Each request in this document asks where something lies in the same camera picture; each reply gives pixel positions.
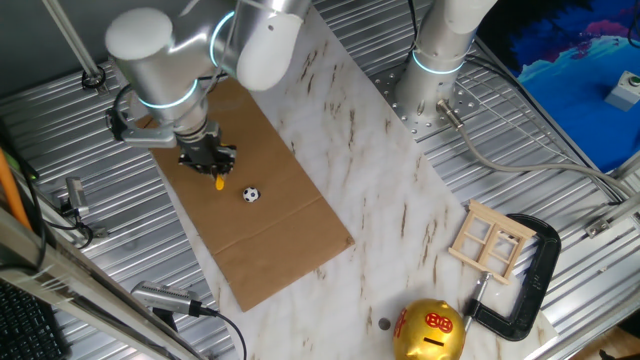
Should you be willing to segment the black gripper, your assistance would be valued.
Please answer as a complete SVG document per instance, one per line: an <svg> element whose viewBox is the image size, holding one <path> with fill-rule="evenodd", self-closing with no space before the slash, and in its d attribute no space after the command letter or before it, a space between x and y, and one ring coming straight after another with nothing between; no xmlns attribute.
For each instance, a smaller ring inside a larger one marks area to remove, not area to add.
<svg viewBox="0 0 640 360"><path fill-rule="evenodd" d="M237 155L235 145L221 141L221 128L215 121L205 121L196 132L176 135L180 147L179 165L188 166L200 174L226 178L233 170Z"/></svg>

